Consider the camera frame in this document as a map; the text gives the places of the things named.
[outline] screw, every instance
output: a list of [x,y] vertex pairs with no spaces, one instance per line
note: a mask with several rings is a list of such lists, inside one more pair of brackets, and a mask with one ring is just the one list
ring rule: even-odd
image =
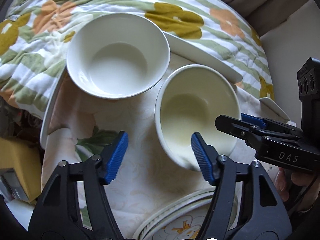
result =
[[225,162],[227,159],[228,159],[228,157],[225,156],[225,155],[220,155],[219,156],[219,160],[222,161],[222,162]]
[[92,155],[91,159],[93,159],[94,161],[98,161],[100,160],[100,155],[99,154],[95,154],[95,155]]
[[255,166],[255,167],[257,167],[257,168],[260,166],[260,163],[257,162],[257,161],[253,161],[252,164],[253,164],[253,166]]
[[59,167],[64,167],[67,165],[67,161],[61,161],[58,163]]

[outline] camera lens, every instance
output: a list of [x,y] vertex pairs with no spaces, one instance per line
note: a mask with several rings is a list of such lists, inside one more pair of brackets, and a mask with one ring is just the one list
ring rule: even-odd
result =
[[315,89],[315,80],[313,79],[313,76],[311,74],[309,76],[309,85],[310,85],[311,91],[313,91]]
[[308,81],[307,81],[306,77],[304,77],[302,85],[303,85],[304,93],[305,94],[308,93]]

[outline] white ceramic bowl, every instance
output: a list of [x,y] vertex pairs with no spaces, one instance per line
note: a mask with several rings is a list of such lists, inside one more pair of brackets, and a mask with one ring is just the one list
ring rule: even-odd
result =
[[135,96],[163,77],[170,60],[163,32],[127,13],[92,20],[72,38],[67,69],[73,82],[100,98]]
[[219,72],[196,64],[174,71],[162,85],[155,108],[156,131],[167,155],[183,168],[200,171],[191,148],[191,135],[198,131],[219,154],[229,156],[237,138],[216,129],[221,114],[241,119],[236,94]]

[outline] floral blanket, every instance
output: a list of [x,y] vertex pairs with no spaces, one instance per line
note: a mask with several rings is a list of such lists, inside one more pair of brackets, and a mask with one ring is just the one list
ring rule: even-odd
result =
[[220,0],[15,0],[0,23],[0,95],[43,118],[73,35],[113,12],[150,19],[234,68],[254,97],[273,98],[257,33]]

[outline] finger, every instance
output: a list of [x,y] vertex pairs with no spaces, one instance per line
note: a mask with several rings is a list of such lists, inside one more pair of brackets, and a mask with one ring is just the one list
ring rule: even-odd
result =
[[278,191],[284,191],[286,189],[286,187],[287,187],[287,182],[285,179],[284,170],[279,171],[278,178],[276,180],[276,189]]
[[293,172],[291,175],[292,182],[297,186],[309,186],[311,181],[313,180],[313,174],[305,174],[301,172]]
[[317,179],[298,206],[298,211],[308,210],[318,198],[320,192],[320,179]]
[[279,195],[283,202],[286,202],[290,196],[288,191],[279,191]]

